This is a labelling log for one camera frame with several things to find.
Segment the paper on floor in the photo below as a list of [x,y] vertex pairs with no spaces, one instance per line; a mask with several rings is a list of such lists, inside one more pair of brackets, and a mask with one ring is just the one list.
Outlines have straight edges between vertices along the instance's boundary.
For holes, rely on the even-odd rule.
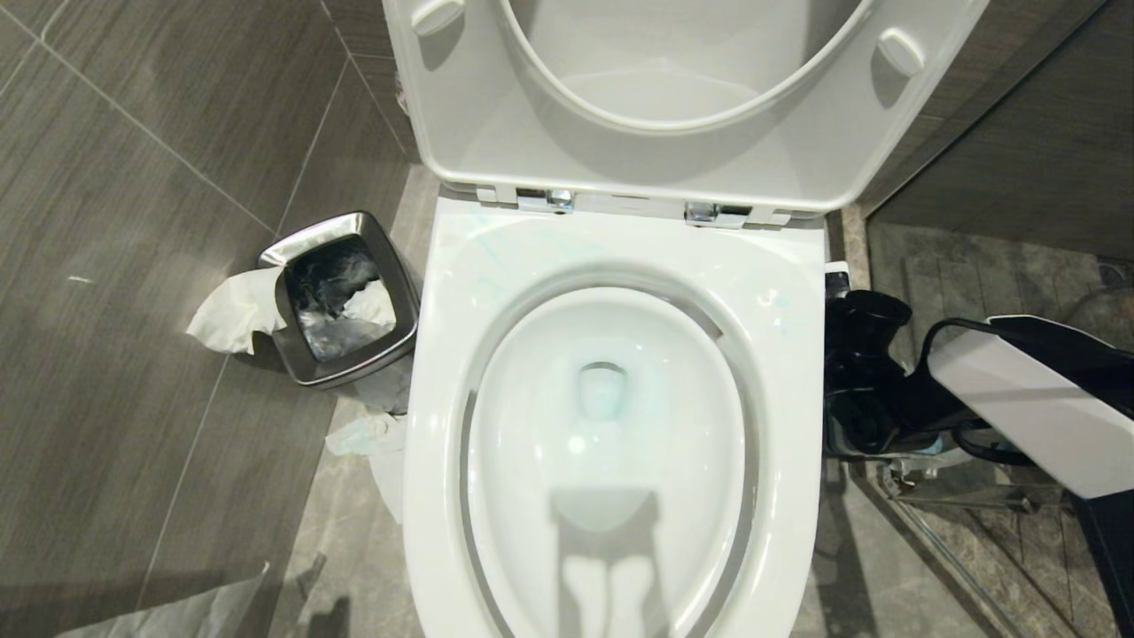
[[252,333],[287,326],[276,305],[276,280],[284,267],[263,267],[226,279],[205,298],[185,332],[209,350],[252,352]]
[[255,578],[223,585],[160,607],[71,629],[56,638],[232,638],[265,573],[268,563]]
[[370,461],[386,509],[401,525],[401,471],[405,467],[406,418],[376,415],[355,419],[327,436],[336,457],[357,454]]

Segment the black object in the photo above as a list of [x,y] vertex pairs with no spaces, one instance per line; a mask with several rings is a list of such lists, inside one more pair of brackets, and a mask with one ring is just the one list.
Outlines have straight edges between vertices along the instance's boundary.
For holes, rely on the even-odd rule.
[[1098,499],[1072,496],[1099,579],[1123,638],[1134,637],[1134,490]]

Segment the crumpled tissue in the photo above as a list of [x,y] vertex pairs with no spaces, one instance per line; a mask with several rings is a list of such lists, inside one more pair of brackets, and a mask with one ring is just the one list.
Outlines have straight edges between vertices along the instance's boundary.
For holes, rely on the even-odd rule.
[[282,266],[240,272],[226,279],[193,315],[189,335],[217,352],[252,352],[252,333],[272,334],[287,326],[276,305]]
[[327,449],[331,454],[366,457],[382,502],[398,525],[401,525],[405,448],[406,418],[384,414],[355,419],[327,436]]
[[56,638],[234,638],[260,582],[268,573],[264,563],[260,576],[223,585],[184,601],[65,631]]
[[390,300],[390,291],[381,280],[366,283],[366,287],[358,290],[342,306],[342,315],[348,318],[358,318],[362,322],[378,324],[387,331],[393,330],[398,323],[398,317],[393,313],[393,301]]

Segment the white panel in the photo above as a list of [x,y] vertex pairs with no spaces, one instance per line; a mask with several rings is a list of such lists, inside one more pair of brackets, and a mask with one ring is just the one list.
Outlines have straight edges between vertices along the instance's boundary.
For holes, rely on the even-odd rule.
[[968,331],[933,378],[1083,499],[1134,490],[1134,422],[1000,338]]

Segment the gray tile wall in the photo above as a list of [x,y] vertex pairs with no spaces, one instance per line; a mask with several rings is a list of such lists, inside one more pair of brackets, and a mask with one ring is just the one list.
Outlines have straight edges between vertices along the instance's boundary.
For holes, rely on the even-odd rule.
[[321,0],[406,156],[421,161],[414,131],[398,105],[397,66],[382,0]]
[[1134,257],[1132,20],[1108,2],[874,218]]
[[990,0],[929,102],[858,197],[868,214],[992,108],[1106,0]]
[[280,230],[389,228],[407,163],[312,0],[0,0],[0,636],[272,569],[333,401],[184,335]]

